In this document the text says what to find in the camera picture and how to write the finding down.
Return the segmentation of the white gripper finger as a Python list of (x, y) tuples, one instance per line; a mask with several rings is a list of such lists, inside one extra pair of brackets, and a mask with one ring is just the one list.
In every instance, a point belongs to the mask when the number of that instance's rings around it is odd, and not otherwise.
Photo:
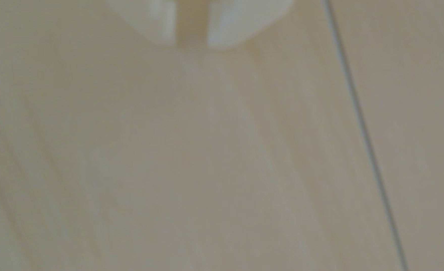
[(176, 44), (176, 1), (106, 1), (110, 9), (147, 40)]
[(229, 49), (253, 38), (285, 16), (295, 1), (213, 1), (207, 47)]

